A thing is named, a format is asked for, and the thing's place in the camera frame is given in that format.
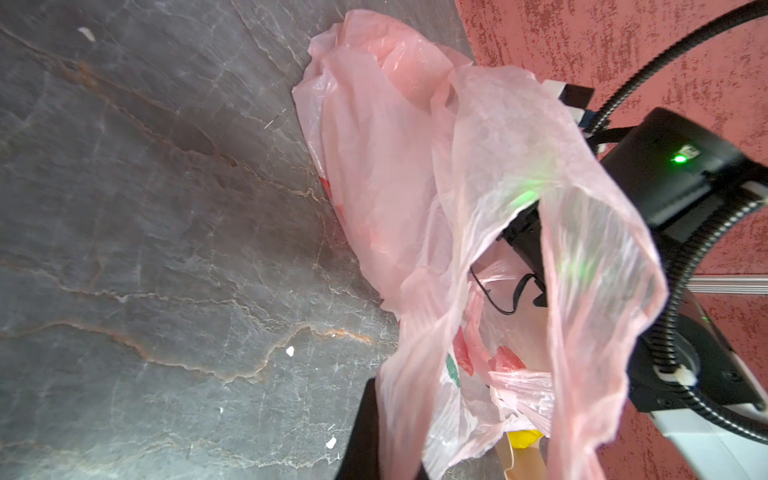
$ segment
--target white trim strip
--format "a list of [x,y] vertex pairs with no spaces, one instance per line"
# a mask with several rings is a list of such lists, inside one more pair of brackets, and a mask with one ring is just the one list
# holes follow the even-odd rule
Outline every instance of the white trim strip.
[[695,293],[768,295],[768,275],[694,275],[688,289]]

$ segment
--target white speck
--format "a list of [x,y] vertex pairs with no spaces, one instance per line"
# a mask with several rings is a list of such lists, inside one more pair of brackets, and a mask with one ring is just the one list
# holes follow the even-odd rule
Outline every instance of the white speck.
[[78,31],[85,35],[85,37],[90,40],[91,42],[96,41],[96,37],[94,37],[94,32],[91,31],[88,27],[80,27],[78,28]]

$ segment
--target translucent plastic bag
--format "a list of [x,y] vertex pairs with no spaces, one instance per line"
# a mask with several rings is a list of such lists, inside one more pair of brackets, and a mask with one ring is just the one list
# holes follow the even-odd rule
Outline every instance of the translucent plastic bag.
[[[615,435],[628,356],[666,287],[570,114],[533,74],[471,66],[374,12],[349,12],[310,54],[293,90],[307,145],[400,321],[376,380],[382,477],[413,478],[423,460],[436,480],[536,428],[551,435],[550,478],[603,478],[594,449]],[[550,307],[531,306],[530,286],[500,316],[468,270],[508,297],[527,268],[494,240],[536,200]]]

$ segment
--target marble countertop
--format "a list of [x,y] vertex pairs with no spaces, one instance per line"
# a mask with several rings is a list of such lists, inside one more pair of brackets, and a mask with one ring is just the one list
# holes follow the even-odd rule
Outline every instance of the marble countertop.
[[451,0],[0,6],[0,478],[333,478],[397,342],[290,96],[350,8],[471,54]]

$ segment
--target red wall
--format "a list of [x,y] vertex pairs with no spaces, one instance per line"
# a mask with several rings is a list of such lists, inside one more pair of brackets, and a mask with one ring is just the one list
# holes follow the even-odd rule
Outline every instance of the red wall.
[[[731,0],[457,0],[480,65],[518,65],[541,80],[595,87],[597,110],[636,70]],[[651,109],[677,111],[768,164],[768,18],[700,45],[643,85],[611,117],[639,123]],[[768,273],[768,209],[734,228],[700,273]],[[701,297],[737,352],[768,386],[768,297]],[[686,462],[631,404],[615,443],[601,451],[610,480],[694,478]]]

